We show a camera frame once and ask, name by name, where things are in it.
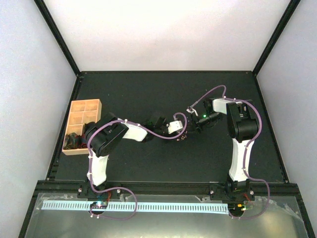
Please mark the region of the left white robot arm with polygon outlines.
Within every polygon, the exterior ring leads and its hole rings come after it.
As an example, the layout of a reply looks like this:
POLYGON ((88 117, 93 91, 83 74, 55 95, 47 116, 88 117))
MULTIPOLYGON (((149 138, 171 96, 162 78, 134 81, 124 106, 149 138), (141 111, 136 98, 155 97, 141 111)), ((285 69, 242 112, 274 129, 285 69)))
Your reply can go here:
POLYGON ((106 193, 106 167, 110 153, 122 139, 137 142, 148 142, 157 136, 162 139, 177 139, 186 128, 187 123, 174 116, 168 122, 164 117, 153 117, 144 123, 134 123, 108 113, 98 122, 84 125, 83 138, 89 149, 89 170, 87 178, 92 183, 89 192, 95 197, 103 197, 106 193))

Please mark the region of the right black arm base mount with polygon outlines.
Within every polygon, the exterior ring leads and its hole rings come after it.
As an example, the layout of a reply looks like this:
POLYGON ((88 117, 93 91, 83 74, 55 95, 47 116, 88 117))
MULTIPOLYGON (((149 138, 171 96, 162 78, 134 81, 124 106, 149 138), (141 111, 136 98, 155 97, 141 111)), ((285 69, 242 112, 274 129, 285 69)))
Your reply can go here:
POLYGON ((230 183, 211 183, 209 185, 209 195, 213 200, 221 201, 254 201, 255 196, 250 194, 250 187, 242 186, 232 187, 230 183))

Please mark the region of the black floral patterned tie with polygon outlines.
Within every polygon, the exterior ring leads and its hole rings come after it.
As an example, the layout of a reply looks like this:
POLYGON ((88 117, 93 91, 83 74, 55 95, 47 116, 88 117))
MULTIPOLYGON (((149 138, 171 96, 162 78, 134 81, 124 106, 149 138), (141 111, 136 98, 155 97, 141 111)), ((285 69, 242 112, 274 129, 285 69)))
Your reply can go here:
POLYGON ((188 137, 187 132, 184 132, 179 137, 176 138, 176 141, 185 140, 187 137, 188 137))

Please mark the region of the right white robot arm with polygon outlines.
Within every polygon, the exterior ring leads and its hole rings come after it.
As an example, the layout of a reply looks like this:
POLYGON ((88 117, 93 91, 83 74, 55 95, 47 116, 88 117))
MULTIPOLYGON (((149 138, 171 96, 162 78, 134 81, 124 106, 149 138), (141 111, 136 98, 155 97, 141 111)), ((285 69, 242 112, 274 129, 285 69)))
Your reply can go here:
POLYGON ((192 128, 198 132, 203 127, 226 116, 227 130, 232 138, 231 167, 225 184, 225 194, 231 200, 238 199, 249 188, 249 163, 254 137, 261 129, 255 112, 251 112, 251 101, 215 98, 204 101, 206 112, 199 115, 193 106, 187 108, 191 115, 192 128))

